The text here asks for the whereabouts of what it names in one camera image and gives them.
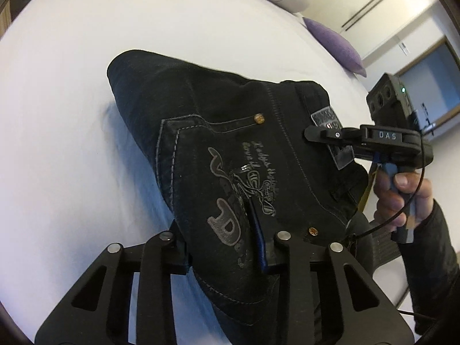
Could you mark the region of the person's right hand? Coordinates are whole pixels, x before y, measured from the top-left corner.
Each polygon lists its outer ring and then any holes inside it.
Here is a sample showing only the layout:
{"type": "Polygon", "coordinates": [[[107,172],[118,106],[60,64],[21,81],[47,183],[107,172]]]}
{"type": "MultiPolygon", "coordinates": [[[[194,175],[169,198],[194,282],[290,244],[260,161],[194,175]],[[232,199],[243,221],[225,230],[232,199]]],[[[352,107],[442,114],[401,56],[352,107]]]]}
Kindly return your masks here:
{"type": "MultiPolygon", "coordinates": [[[[411,196],[419,183],[421,175],[417,172],[398,173],[390,177],[378,170],[373,191],[378,198],[377,209],[373,214],[375,221],[384,223],[392,218],[405,205],[403,194],[411,196]]],[[[429,179],[424,178],[419,191],[415,195],[415,226],[431,215],[434,208],[433,186],[429,179]]]]}

